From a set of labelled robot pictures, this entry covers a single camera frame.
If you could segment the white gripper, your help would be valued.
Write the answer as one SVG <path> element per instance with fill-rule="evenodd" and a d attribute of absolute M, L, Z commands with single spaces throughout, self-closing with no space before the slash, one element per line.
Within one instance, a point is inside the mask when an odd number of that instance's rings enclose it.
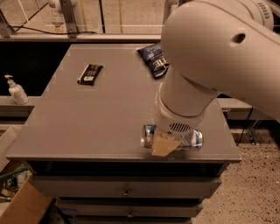
<path fill-rule="evenodd" d="M 178 137 L 187 136 L 194 132 L 195 128 L 203 120 L 204 114 L 205 112 L 196 116 L 177 115 L 165 106 L 160 93 L 157 93 L 153 119 L 158 129 L 154 132 L 151 154 L 165 157 L 175 151 L 181 144 L 181 140 Z"/>

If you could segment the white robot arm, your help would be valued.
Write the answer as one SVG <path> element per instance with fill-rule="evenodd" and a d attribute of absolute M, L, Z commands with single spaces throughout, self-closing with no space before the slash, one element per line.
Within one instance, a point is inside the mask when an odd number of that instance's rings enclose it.
<path fill-rule="evenodd" d="M 225 94 L 280 121 L 280 39 L 265 0 L 192 0 L 165 21 L 169 68 L 157 91 L 152 153 L 191 142 L 207 106 Z"/>

